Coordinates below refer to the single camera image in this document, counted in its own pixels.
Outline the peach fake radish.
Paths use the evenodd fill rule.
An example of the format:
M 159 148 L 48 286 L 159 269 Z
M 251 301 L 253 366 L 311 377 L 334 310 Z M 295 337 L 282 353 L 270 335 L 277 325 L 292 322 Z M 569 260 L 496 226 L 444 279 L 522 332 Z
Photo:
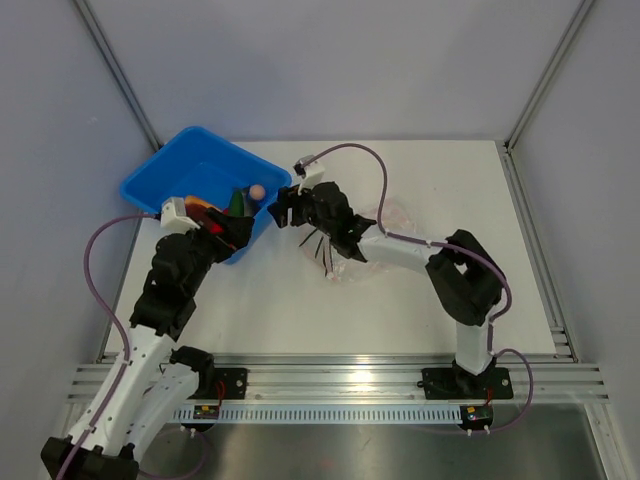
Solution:
M 256 202 L 262 201 L 266 196 L 265 188 L 260 184 L 254 184 L 249 187 L 249 197 Z

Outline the green fake cucumber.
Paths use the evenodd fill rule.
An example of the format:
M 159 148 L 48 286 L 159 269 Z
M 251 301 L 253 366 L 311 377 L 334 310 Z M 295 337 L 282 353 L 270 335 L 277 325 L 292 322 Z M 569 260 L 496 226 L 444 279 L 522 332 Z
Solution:
M 245 215 L 244 195 L 240 189 L 235 189 L 231 195 L 228 215 L 232 217 L 243 217 Z

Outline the orange red fake papaya slice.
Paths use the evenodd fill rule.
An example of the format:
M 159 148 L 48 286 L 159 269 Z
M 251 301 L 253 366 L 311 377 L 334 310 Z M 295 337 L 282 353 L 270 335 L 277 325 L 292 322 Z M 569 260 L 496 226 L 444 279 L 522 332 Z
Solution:
M 187 216 L 196 222 L 201 222 L 209 210 L 219 211 L 218 207 L 193 195 L 186 196 L 184 204 Z

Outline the clear zip top bag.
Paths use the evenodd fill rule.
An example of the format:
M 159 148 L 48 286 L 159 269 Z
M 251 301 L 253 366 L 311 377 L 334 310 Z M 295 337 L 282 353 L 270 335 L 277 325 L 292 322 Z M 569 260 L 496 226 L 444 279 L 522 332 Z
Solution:
M 424 229 L 418 223 L 415 212 L 401 197 L 392 196 L 385 199 L 381 219 L 383 227 L 387 231 L 413 238 L 424 237 Z M 300 239 L 302 228 L 304 226 L 310 225 L 303 225 L 299 228 Z M 359 245 L 359 248 L 367 259 L 366 263 L 346 259 L 333 247 L 335 277 L 332 279 L 325 278 L 321 273 L 321 270 L 316 266 L 315 268 L 319 271 L 325 282 L 333 282 L 336 284 L 362 282 L 371 279 L 374 276 L 385 274 L 399 268 L 398 265 L 375 260 L 363 252 L 361 245 Z

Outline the grey fake fish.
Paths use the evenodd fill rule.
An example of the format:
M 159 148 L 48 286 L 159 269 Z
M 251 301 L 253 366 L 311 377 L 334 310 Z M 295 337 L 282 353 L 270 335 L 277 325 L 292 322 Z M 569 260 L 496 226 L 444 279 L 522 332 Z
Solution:
M 259 210 L 259 203 L 250 195 L 250 188 L 245 187 L 241 190 L 244 205 L 244 215 L 254 217 Z

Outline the red fake pepper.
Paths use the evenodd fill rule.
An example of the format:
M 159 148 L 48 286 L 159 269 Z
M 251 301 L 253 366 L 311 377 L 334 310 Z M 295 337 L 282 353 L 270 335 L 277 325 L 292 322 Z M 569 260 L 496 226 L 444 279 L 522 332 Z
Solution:
M 212 234 L 218 235 L 226 231 L 229 218 L 224 212 L 210 208 L 206 214 L 212 222 L 212 226 L 209 228 Z

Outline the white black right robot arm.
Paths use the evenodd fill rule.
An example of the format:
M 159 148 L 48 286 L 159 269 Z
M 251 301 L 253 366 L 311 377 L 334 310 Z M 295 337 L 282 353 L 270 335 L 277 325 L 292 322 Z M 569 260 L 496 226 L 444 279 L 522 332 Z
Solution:
M 426 275 L 442 308 L 456 322 L 456 389 L 476 396 L 488 386 L 497 360 L 494 323 L 511 307 L 512 293 L 502 270 L 470 232 L 457 230 L 442 242 L 393 233 L 380 221 L 356 214 L 334 182 L 311 189 L 284 187 L 268 211 L 280 228 L 313 226 L 346 259 Z

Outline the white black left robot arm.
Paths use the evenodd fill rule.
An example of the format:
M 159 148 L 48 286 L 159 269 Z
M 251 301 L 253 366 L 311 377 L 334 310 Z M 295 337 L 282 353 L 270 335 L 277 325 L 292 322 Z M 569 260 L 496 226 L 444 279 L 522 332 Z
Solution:
M 246 247 L 254 219 L 205 208 L 200 219 L 155 246 L 130 324 L 113 322 L 123 349 L 98 393 L 41 459 L 54 479 L 135 479 L 150 444 L 189 397 L 216 389 L 212 355 L 177 341 L 196 309 L 211 267 Z

